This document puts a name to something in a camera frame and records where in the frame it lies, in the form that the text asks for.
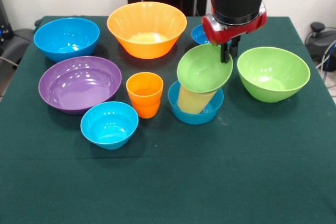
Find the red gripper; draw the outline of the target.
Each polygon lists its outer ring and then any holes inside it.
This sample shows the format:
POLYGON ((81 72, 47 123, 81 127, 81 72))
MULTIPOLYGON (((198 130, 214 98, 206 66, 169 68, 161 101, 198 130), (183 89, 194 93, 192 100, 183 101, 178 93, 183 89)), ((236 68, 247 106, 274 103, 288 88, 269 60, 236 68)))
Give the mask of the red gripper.
POLYGON ((202 26, 209 42, 214 45, 221 45, 220 60, 222 63, 229 61, 229 43, 230 55, 237 56, 240 35, 252 33, 266 23, 267 12, 264 3, 261 3, 259 13, 254 20, 246 24, 227 25, 218 22, 213 15, 202 17, 202 26))

